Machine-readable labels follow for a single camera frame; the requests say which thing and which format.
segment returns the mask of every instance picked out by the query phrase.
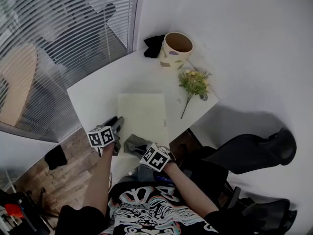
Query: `flower stem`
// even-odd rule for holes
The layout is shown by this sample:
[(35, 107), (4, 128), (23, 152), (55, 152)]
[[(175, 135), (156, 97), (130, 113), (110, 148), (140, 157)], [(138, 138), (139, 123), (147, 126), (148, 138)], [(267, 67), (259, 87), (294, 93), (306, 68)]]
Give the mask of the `flower stem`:
[(184, 109), (184, 111), (182, 112), (182, 115), (181, 115), (180, 119), (182, 119), (182, 117), (184, 116), (185, 110), (186, 110), (187, 105), (188, 105), (188, 103), (189, 103), (190, 99), (192, 98), (192, 96), (193, 96), (193, 94), (188, 93), (188, 96), (187, 96), (187, 102), (186, 102), (186, 105), (185, 105), (185, 109)]

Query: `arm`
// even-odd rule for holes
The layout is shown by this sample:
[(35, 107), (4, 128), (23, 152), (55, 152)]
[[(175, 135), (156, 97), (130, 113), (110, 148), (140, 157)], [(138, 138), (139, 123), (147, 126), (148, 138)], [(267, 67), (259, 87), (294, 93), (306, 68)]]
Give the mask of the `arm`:
[(215, 204), (192, 182), (175, 163), (168, 163), (164, 171), (173, 180), (188, 207), (204, 218), (211, 212), (219, 209)]
[(90, 179), (83, 204), (83, 206), (97, 208), (104, 216), (108, 206), (109, 176), (113, 148), (114, 142), (103, 147), (102, 157)]

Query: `flower pot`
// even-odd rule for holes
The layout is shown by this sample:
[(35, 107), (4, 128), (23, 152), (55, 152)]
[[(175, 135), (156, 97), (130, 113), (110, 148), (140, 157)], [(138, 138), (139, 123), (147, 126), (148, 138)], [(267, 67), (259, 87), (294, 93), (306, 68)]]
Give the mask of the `flower pot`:
[(180, 69), (193, 50), (191, 40), (179, 32), (167, 33), (159, 54), (161, 66)]

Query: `black sleeve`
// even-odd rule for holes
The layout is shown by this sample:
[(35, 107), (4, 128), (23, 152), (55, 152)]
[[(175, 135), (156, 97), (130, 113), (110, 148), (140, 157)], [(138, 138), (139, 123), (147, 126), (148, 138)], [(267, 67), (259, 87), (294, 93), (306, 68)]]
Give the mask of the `black sleeve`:
[(254, 235), (244, 216), (234, 208), (211, 212), (204, 219), (223, 235)]
[(98, 235), (107, 228), (106, 225), (104, 215), (97, 208), (87, 206), (77, 211), (70, 206), (63, 206), (55, 235)]

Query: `gray cloth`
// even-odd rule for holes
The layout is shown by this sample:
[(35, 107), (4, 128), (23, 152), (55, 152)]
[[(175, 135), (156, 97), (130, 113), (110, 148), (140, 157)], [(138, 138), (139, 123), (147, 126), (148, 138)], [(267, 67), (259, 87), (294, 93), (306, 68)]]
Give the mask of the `gray cloth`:
[(129, 138), (124, 142), (124, 152), (130, 153), (138, 157), (139, 159), (146, 153), (147, 147), (152, 144), (151, 141), (137, 137), (131, 134)]

